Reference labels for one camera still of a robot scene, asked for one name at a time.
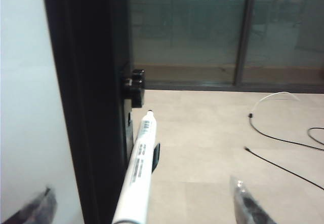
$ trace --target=black cable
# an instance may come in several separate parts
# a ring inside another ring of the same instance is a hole
[[[318,151],[323,151],[323,152],[324,152],[324,149],[323,149],[323,148],[317,148],[317,147],[314,147],[314,146],[311,146],[311,145],[302,144],[302,143],[298,143],[298,142],[294,142],[294,141],[290,141],[290,140],[286,140],[286,139],[280,139],[280,138],[276,138],[276,137],[273,137],[273,136],[267,135],[267,134],[261,132],[260,130],[258,130],[258,129],[253,125],[253,123],[252,123],[252,118],[253,118],[253,114],[249,114],[249,122],[250,122],[251,127],[252,127],[255,131],[257,131],[259,134],[262,134],[263,136],[266,136],[266,137],[271,138],[271,139],[276,139],[276,140],[280,140],[280,141],[283,141],[283,142],[287,142],[287,143],[291,143],[291,144],[296,144],[296,145],[300,145],[300,146],[304,146],[304,147],[308,147],[308,148],[311,148],[311,149],[314,149],[314,150],[318,150]],[[324,143],[320,142],[319,140],[315,139],[314,137],[312,137],[312,136],[310,135],[309,132],[310,132],[310,130],[312,130],[312,129],[324,129],[324,128],[317,128],[317,127],[315,127],[315,128],[310,128],[310,129],[307,130],[307,134],[308,134],[308,136],[309,136],[311,139],[313,139],[313,140],[315,140],[316,142],[318,142],[318,143],[324,145]]]
[[[272,164],[273,166],[276,166],[276,167],[278,167],[278,168],[280,168],[280,169],[282,169],[282,170],[284,170],[284,171],[286,171],[286,172],[288,172],[288,173],[291,173],[292,175],[295,175],[296,177],[299,177],[299,178],[301,178],[302,180],[305,180],[306,182],[311,183],[312,185],[314,185],[314,186],[320,188],[321,190],[324,190],[323,187],[319,186],[318,184],[315,184],[314,182],[308,180],[307,178],[304,178],[304,177],[302,177],[302,176],[300,176],[300,175],[298,175],[298,174],[296,174],[296,173],[294,173],[294,172],[292,172],[292,171],[290,171],[290,170],[288,170],[288,169],[286,169],[286,168],[284,168],[284,167],[281,167],[281,166],[279,166],[279,165],[277,165],[277,164],[275,164],[275,163],[273,163],[273,162],[271,162],[271,161],[269,161],[269,160],[267,160],[267,159],[265,159],[265,158],[263,158],[263,157],[261,157],[261,156],[255,154],[254,152],[252,152],[252,151],[251,151],[249,148],[247,148],[246,146],[244,147],[244,149],[245,149],[247,152],[250,152],[252,155],[254,155],[254,156],[256,156],[256,157],[262,159],[263,161],[266,161],[266,162]]]
[[[312,127],[312,128],[309,128],[309,129],[307,130],[307,135],[308,135],[312,140],[315,140],[317,143],[320,143],[320,144],[324,145],[323,142],[320,142],[318,139],[315,139],[313,136],[311,136],[310,131],[313,130],[313,129],[324,129],[324,128],[320,128],[320,127]]]

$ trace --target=glass door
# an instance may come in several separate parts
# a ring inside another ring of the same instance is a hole
[[[245,0],[130,0],[134,63],[149,82],[232,84]]]
[[[324,0],[255,0],[244,83],[324,84]]]

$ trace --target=black door frame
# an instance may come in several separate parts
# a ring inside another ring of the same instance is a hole
[[[45,5],[84,221],[111,223],[133,146],[122,93],[132,71],[128,0]]]

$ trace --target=white wall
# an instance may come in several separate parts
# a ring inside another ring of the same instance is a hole
[[[1,222],[47,185],[83,223],[44,0],[1,0]]]

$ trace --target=white marker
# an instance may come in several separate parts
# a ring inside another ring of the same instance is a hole
[[[155,135],[156,120],[149,110],[138,130],[113,224],[146,223]]]

